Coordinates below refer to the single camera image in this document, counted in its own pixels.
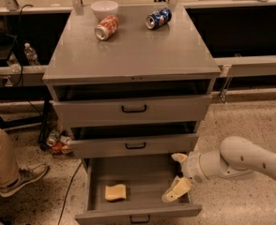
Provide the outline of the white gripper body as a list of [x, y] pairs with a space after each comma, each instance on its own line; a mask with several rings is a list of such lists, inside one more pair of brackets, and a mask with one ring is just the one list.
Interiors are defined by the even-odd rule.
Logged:
[[200, 166], [200, 156], [198, 152], [190, 152], [181, 163], [181, 171], [183, 175], [192, 183], [202, 183], [204, 174]]

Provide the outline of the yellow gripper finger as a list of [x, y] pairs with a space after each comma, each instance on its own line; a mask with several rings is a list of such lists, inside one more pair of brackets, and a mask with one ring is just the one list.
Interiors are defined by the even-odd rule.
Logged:
[[172, 159], [178, 163], [183, 163], [188, 156], [182, 153], [174, 153]]
[[176, 176], [172, 185], [164, 192], [161, 199], [164, 203], [171, 203], [188, 193], [192, 188], [192, 182], [186, 177]]

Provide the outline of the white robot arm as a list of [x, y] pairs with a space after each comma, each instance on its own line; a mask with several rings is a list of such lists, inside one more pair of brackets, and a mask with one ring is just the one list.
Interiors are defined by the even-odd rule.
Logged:
[[193, 184], [215, 178], [242, 180], [259, 172], [276, 181], [276, 153], [238, 136], [225, 138], [216, 150], [174, 153], [172, 159], [180, 164], [183, 176], [176, 176], [161, 196], [164, 203], [187, 194]]

